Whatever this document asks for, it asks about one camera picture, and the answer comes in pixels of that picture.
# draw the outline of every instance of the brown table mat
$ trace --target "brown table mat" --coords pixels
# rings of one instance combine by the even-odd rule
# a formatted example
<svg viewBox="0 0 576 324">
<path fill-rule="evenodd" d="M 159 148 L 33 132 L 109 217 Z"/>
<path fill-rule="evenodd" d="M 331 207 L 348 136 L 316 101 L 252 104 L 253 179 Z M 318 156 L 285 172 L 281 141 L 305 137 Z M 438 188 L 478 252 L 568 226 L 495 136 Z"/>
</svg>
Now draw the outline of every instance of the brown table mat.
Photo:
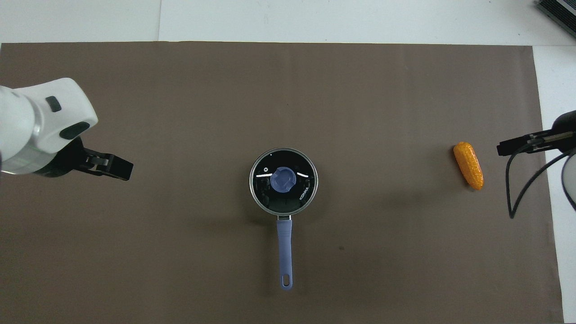
<svg viewBox="0 0 576 324">
<path fill-rule="evenodd" d="M 0 84 L 61 77 L 98 114 L 85 146 L 134 173 L 2 175 L 2 322 L 563 320 L 546 175 L 510 220 L 496 152 L 542 129 L 530 47 L 2 45 Z M 481 191 L 458 170 L 459 141 Z M 248 190 L 252 163 L 281 146 L 320 180 L 293 217 L 289 292 L 275 217 Z M 513 195 L 543 164 L 517 157 Z"/>
</svg>

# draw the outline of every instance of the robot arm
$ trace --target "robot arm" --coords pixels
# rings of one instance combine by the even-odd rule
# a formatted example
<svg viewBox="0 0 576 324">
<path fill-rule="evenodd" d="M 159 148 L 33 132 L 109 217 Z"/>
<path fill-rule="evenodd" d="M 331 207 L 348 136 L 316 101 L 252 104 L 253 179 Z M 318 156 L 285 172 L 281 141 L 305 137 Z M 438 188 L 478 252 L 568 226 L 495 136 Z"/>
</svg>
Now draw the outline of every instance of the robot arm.
<svg viewBox="0 0 576 324">
<path fill-rule="evenodd" d="M 558 149 L 562 154 L 548 162 L 545 166 L 540 168 L 528 180 L 512 208 L 510 203 L 510 187 L 508 172 L 510 163 L 514 156 L 520 153 L 536 153 L 545 150 Z M 532 184 L 532 182 L 549 166 L 557 161 L 568 157 L 562 168 L 562 187 L 566 198 L 576 210 L 576 111 L 567 112 L 556 118 L 549 130 L 538 131 L 536 133 L 526 134 L 524 136 L 512 138 L 511 140 L 500 142 L 497 146 L 498 155 L 510 156 L 506 167 L 506 196 L 508 200 L 508 212 L 510 218 L 514 218 L 518 204 L 522 196 Z"/>
<path fill-rule="evenodd" d="M 20 89 L 0 86 L 2 172 L 56 177 L 76 169 L 129 180 L 132 163 L 84 148 L 79 135 L 97 122 L 72 79 Z"/>
</svg>

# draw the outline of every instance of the corn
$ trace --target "corn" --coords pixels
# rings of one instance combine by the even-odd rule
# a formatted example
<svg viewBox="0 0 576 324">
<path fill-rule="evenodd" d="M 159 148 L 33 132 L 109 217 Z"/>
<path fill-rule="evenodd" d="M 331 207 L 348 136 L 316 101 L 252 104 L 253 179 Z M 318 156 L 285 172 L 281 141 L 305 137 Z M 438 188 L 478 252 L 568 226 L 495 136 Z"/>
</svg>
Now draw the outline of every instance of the corn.
<svg viewBox="0 0 576 324">
<path fill-rule="evenodd" d="M 467 142 L 458 143 L 454 146 L 454 156 L 456 156 L 456 161 L 466 182 L 476 190 L 482 189 L 484 176 L 472 145 Z"/>
</svg>

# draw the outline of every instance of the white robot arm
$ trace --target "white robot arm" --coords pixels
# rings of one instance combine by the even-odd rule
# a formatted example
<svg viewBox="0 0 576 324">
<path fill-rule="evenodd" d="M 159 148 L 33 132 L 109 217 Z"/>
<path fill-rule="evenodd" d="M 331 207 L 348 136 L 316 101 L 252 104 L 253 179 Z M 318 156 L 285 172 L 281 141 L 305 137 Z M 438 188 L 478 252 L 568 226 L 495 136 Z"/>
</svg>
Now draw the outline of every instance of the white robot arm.
<svg viewBox="0 0 576 324">
<path fill-rule="evenodd" d="M 19 89 L 0 86 L 2 172 L 55 177 L 76 169 L 129 180 L 132 163 L 82 145 L 79 135 L 97 122 L 72 79 Z"/>
</svg>

